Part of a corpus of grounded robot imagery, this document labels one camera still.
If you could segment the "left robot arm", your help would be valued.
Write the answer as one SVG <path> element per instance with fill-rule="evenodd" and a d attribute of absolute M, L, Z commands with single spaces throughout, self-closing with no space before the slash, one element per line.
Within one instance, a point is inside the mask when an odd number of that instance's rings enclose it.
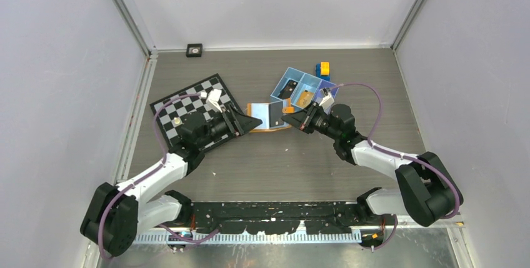
<path fill-rule="evenodd" d="M 94 191 L 80 233 L 98 245 L 102 256 L 120 256 L 137 235 L 165 222 L 186 226 L 193 211 L 190 198 L 163 189 L 198 168 L 208 144 L 243 136 L 262 124 L 232 106 L 210 119 L 191 112 L 179 120 L 177 143 L 157 163 L 136 177 L 116 185 L 104 182 Z"/>

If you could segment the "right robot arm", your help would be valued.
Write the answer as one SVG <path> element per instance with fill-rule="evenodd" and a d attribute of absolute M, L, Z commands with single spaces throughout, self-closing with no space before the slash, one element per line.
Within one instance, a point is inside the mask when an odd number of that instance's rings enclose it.
<path fill-rule="evenodd" d="M 356 199 L 357 218 L 373 224 L 383 215 L 407 215 L 428 227 L 459 212 L 464 199 L 439 156 L 433 152 L 410 154 L 376 144 L 356 129 L 351 108 L 336 104 L 325 111 L 313 102 L 286 114 L 282 120 L 306 134 L 317 131 L 331 138 L 337 156 L 352 165 L 370 168 L 390 177 L 398 189 L 375 187 Z"/>

